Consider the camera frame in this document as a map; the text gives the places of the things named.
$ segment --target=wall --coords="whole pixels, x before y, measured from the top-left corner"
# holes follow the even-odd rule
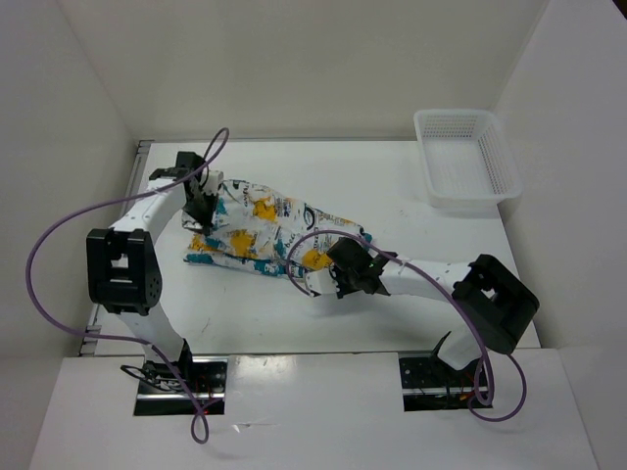
[[[77,342],[45,323],[24,287],[29,248],[50,223],[123,193],[134,144],[54,0],[0,1],[0,468],[27,466],[65,354]],[[42,302],[84,327],[84,237],[119,209],[82,218],[44,247]]]
[[[545,0],[60,0],[136,137],[413,136],[492,107]]]
[[[552,0],[497,106],[525,183],[507,236],[602,469],[624,468],[627,422],[625,44],[610,0]]]

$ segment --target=cable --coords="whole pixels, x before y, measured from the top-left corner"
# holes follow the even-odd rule
[[[333,229],[323,229],[323,230],[315,230],[311,233],[308,233],[307,235],[304,235],[299,241],[297,241],[294,245],[292,245],[292,248],[290,249],[289,253],[287,254],[287,259],[286,259],[286,264],[289,266],[290,263],[292,262],[292,257],[294,256],[294,253],[296,252],[296,249],[306,240],[318,236],[318,235],[322,235],[322,234],[331,234],[331,235],[339,235],[341,237],[346,237],[346,238],[350,238],[352,240],[355,240],[356,242],[362,244],[365,247],[368,247],[371,250],[374,250],[376,253],[378,253],[379,255],[383,256],[384,258],[386,258],[387,260],[394,262],[396,264],[403,264],[405,267],[411,269],[413,272],[415,272],[416,274],[418,274],[419,276],[423,277],[427,282],[429,282],[429,284],[431,284],[433,287],[435,287],[440,294],[442,294],[442,296],[445,298],[445,300],[451,304],[451,306],[453,306],[453,308],[458,312],[459,316],[461,317],[461,319],[465,322],[466,326],[468,327],[468,329],[470,330],[470,333],[472,333],[472,336],[474,337],[475,341],[477,342],[477,345],[479,346],[479,350],[481,351],[481,357],[479,358],[479,361],[477,362],[477,368],[475,370],[474,373],[474,384],[473,384],[473,390],[474,390],[474,397],[473,400],[471,400],[468,403],[468,409],[470,410],[470,412],[472,414],[474,414],[477,418],[482,419],[484,421],[490,421],[490,422],[500,422],[500,421],[506,421],[509,418],[515,416],[518,411],[520,411],[520,409],[522,408],[523,404],[525,403],[526,397],[527,397],[527,380],[525,378],[525,374],[522,370],[522,368],[520,367],[520,364],[518,364],[518,362],[516,361],[516,359],[514,359],[514,357],[510,354],[507,355],[507,357],[509,357],[509,360],[511,360],[514,364],[514,366],[516,367],[518,373],[520,374],[520,380],[522,382],[522,396],[520,399],[520,402],[518,403],[518,405],[516,406],[516,408],[509,414],[507,414],[506,416],[502,416],[502,417],[497,417],[497,418],[490,418],[490,417],[486,417],[483,416],[479,413],[477,413],[473,408],[472,408],[472,402],[474,400],[479,401],[481,404],[483,404],[484,406],[490,406],[492,405],[492,402],[494,400],[494,395],[495,395],[495,385],[494,385],[494,371],[492,369],[492,362],[490,361],[490,357],[488,356],[488,350],[486,348],[486,345],[484,344],[481,335],[479,335],[479,332],[477,331],[477,328],[474,326],[474,324],[472,323],[472,321],[470,320],[470,318],[468,317],[468,315],[466,314],[465,311],[463,311],[463,308],[461,308],[461,306],[456,302],[455,299],[453,299],[453,296],[451,296],[451,294],[449,294],[446,289],[444,289],[444,287],[442,287],[438,281],[436,281],[435,279],[433,279],[433,277],[429,276],[429,274],[427,274],[426,272],[424,272],[422,269],[420,269],[419,267],[417,267],[415,264],[412,264],[411,262],[404,262],[398,258],[393,257],[392,255],[389,255],[388,253],[384,252],[383,250],[375,247],[374,245],[372,245],[371,243],[365,241],[365,239],[354,235],[352,233],[348,233],[348,232],[344,232],[342,230],[333,230]],[[309,296],[309,292],[304,289],[297,281],[296,278],[294,277],[294,275],[292,274],[290,269],[286,270],[287,272],[287,276],[289,278],[289,280],[292,282],[292,284],[294,284],[294,286],[301,291],[303,294],[305,294],[306,296]],[[481,371],[485,368],[485,372],[486,372],[486,378],[487,378],[487,386],[488,386],[488,395],[487,397],[484,397],[483,395],[481,395],[481,391],[480,391],[480,385],[479,385],[479,379],[481,376]]]
[[[207,155],[209,154],[211,149],[214,147],[214,144],[217,142],[219,137],[222,136],[222,141],[220,142],[219,147],[210,156],[210,158],[208,160],[206,160],[203,164],[201,164],[198,168],[196,168],[194,171],[192,171],[188,175],[186,175],[186,176],[184,176],[184,177],[182,177],[182,178],[172,182],[172,184],[168,184],[166,186],[163,186],[163,187],[161,187],[161,188],[159,188],[158,190],[155,190],[155,191],[148,191],[148,192],[145,192],[145,193],[142,193],[142,194],[137,194],[135,196],[128,196],[128,197],[125,197],[125,198],[120,198],[120,199],[114,199],[114,200],[111,200],[111,201],[106,201],[104,203],[94,204],[92,206],[88,206],[88,207],[83,208],[81,210],[72,212],[69,215],[66,215],[65,217],[63,217],[60,220],[56,221],[55,223],[50,225],[41,234],[41,236],[37,239],[37,241],[35,242],[34,246],[32,247],[32,250],[28,254],[28,259],[26,260],[26,269],[25,269],[25,282],[26,282],[26,289],[28,290],[28,296],[30,297],[30,300],[35,305],[35,308],[37,309],[37,311],[39,311],[41,316],[43,316],[44,319],[46,321],[48,321],[49,323],[51,323],[53,326],[56,326],[60,330],[66,332],[66,333],[68,333],[70,335],[77,336],[79,338],[94,338],[94,339],[97,339],[97,340],[128,341],[128,342],[131,342],[131,343],[137,343],[139,345],[148,346],[161,358],[161,360],[164,362],[164,364],[168,367],[168,369],[171,372],[171,374],[180,383],[181,388],[183,389],[185,394],[189,397],[190,401],[194,405],[194,408],[196,409],[196,414],[194,415],[194,419],[192,419],[191,434],[192,434],[192,439],[196,443],[198,443],[198,444],[204,444],[204,443],[206,443],[209,440],[209,423],[207,422],[207,418],[205,417],[205,414],[204,414],[206,405],[202,406],[198,402],[196,397],[194,397],[194,394],[192,393],[192,391],[189,389],[189,387],[185,383],[185,380],[181,377],[181,375],[178,372],[177,368],[168,360],[166,355],[158,347],[156,347],[155,345],[152,345],[151,343],[149,343],[146,340],[142,340],[141,338],[134,338],[134,337],[131,337],[131,336],[100,335],[100,334],[96,334],[96,333],[87,333],[87,332],[80,331],[80,330],[71,328],[69,326],[66,326],[63,323],[61,323],[60,321],[58,321],[50,313],[48,313],[48,311],[44,308],[44,306],[41,304],[41,302],[37,298],[37,295],[35,294],[35,291],[34,291],[34,288],[33,288],[33,285],[32,285],[32,265],[33,265],[33,262],[35,260],[35,256],[37,255],[37,252],[41,248],[41,245],[43,245],[43,243],[46,241],[46,239],[57,228],[59,228],[64,223],[69,222],[70,220],[73,220],[74,218],[77,218],[77,217],[79,217],[79,216],[81,216],[81,215],[83,215],[85,213],[96,211],[98,209],[105,208],[107,206],[114,206],[116,204],[127,203],[127,202],[130,202],[130,201],[137,201],[138,199],[147,198],[147,197],[153,196],[153,195],[155,195],[157,193],[163,193],[165,191],[168,191],[168,190],[172,189],[175,186],[178,186],[179,184],[182,184],[182,183],[184,183],[186,181],[189,181],[190,179],[196,177],[198,174],[202,174],[202,171],[205,168],[207,168],[217,158],[217,156],[222,152],[222,149],[224,149],[224,146],[226,145],[226,142],[228,141],[229,134],[230,134],[230,132],[228,130],[228,127],[223,127],[222,129],[220,129],[216,133],[216,135],[214,136],[212,141],[210,142],[210,144],[207,147],[207,150],[205,151],[205,154],[203,156],[203,160],[206,160]],[[203,438],[199,438],[196,435],[195,424],[196,424],[196,420],[198,418],[201,419],[201,422],[203,424],[203,428],[205,430],[205,436]]]

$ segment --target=laundry basket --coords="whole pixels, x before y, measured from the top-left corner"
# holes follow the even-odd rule
[[[413,116],[428,202],[487,207],[522,193],[497,117],[481,110],[425,110]]]

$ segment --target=white tabletop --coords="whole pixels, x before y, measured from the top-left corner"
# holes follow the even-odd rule
[[[141,175],[174,163],[176,152],[202,155],[206,143],[153,144]],[[225,178],[262,183],[362,224],[379,247],[417,259],[471,261],[479,254],[515,265],[496,207],[438,211],[419,199],[417,146],[410,141],[235,141],[214,163]],[[191,234],[176,215],[156,245],[162,304],[193,353],[338,353],[430,350],[461,323],[444,303],[416,297],[353,294],[308,299],[286,280],[182,261]],[[102,333],[129,334],[101,311]],[[539,348],[533,325],[520,348]],[[97,355],[141,353],[100,341]]]
[[[529,395],[500,424],[464,409],[404,412],[395,353],[233,356],[205,446],[190,416],[132,416],[137,382],[120,365],[141,358],[65,359],[30,469],[596,469],[557,351],[515,356]],[[520,380],[504,356],[493,361],[494,416],[515,406]]]

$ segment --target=folded cloth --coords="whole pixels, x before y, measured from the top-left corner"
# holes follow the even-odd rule
[[[188,229],[196,227],[196,221],[185,213],[182,224]],[[326,252],[340,237],[320,234],[301,244],[287,266],[292,245],[313,231],[336,229],[366,241],[372,239],[351,220],[287,198],[267,186],[236,179],[222,182],[213,224],[211,235],[194,234],[186,261],[275,277],[287,276],[289,268],[295,277],[302,278],[308,271],[330,265]]]

